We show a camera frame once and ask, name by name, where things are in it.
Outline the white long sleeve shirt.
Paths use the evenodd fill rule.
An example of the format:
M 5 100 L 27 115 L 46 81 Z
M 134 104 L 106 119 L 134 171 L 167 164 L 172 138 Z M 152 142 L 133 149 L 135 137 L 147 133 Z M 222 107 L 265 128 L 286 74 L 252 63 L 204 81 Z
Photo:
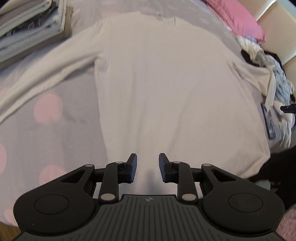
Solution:
M 132 194 L 169 194 L 158 156 L 191 166 L 213 162 L 256 174 L 270 150 L 243 64 L 214 34 L 174 17 L 128 13 L 74 35 L 29 67 L 1 97 L 1 120 L 25 102 L 93 65 L 109 162 L 137 154 Z

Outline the pile of light clothes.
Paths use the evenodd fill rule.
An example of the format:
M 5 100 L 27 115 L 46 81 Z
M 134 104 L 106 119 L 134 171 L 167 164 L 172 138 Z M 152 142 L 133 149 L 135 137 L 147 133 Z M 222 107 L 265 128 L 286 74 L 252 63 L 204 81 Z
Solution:
M 281 145 L 288 148 L 292 138 L 293 117 L 291 113 L 281 111 L 280 107 L 290 104 L 294 86 L 287 79 L 280 63 L 273 56 L 266 54 L 258 44 L 240 35 L 236 36 L 236 40 L 255 65 L 234 64 L 233 68 L 241 79 L 253 85 L 265 97 L 263 106 L 266 111 L 274 109 L 277 112 Z

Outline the dark remote control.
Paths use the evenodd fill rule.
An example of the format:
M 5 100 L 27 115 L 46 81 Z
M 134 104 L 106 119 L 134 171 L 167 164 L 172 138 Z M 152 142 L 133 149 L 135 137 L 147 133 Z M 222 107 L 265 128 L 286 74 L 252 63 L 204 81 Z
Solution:
M 265 105 L 261 104 L 261 109 L 265 121 L 266 132 L 269 140 L 274 140 L 276 138 L 276 133 L 273 124 L 273 118 L 270 111 L 267 111 Z

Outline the grey pink dotted bedspread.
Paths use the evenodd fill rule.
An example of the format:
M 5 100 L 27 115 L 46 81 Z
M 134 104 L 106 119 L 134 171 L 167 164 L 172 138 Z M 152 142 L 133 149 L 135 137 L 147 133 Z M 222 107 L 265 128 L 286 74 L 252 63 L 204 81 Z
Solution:
M 117 15 L 141 13 L 158 20 L 177 17 L 214 34 L 245 62 L 235 37 L 201 1 L 73 1 L 72 5 L 73 36 Z M 2 71 L 1 97 L 29 67 L 61 44 L 34 52 Z M 263 96 L 253 85 L 249 89 L 265 128 L 260 106 Z M 87 65 L 1 122 L 2 223 L 16 224 L 13 206 L 22 194 L 84 164 L 104 167 L 110 163 L 97 111 L 94 67 Z

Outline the beige padded headboard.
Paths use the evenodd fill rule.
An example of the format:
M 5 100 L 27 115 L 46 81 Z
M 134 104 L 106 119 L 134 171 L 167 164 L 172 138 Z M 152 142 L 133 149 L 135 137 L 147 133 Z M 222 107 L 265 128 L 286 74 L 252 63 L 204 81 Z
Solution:
M 295 6 L 280 1 L 240 1 L 265 34 L 263 49 L 277 54 L 283 64 L 295 57 Z

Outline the pink pillow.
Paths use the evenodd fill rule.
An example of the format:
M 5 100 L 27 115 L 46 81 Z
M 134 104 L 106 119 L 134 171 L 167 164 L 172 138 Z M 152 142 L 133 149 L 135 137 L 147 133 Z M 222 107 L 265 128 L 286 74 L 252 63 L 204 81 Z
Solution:
M 255 18 L 236 0 L 204 1 L 224 20 L 235 35 L 252 37 L 259 43 L 265 42 L 265 34 Z

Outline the floral dark folded garment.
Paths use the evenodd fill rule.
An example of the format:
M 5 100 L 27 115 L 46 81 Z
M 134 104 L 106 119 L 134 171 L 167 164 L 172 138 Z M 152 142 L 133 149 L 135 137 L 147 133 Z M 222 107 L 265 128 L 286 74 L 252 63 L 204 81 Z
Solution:
M 2 34 L 1 38 L 3 36 L 8 37 L 10 35 L 20 32 L 20 31 L 26 31 L 26 30 L 31 30 L 31 29 L 41 27 L 41 25 L 43 25 L 43 23 L 51 15 L 53 15 L 57 11 L 57 8 L 58 8 L 58 3 L 56 1 L 52 1 L 51 5 L 49 6 L 49 8 L 47 10 L 45 10 L 44 12 L 42 12 L 40 14 L 37 14 L 33 18 L 19 24 L 18 26 L 14 27 L 13 29 Z

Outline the beige folded top garment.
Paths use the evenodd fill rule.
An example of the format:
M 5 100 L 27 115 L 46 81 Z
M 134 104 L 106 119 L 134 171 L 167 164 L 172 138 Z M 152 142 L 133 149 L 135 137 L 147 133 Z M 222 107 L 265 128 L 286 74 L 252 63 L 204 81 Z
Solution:
M 52 1 L 29 1 L 1 15 L 1 26 L 20 24 L 47 10 Z

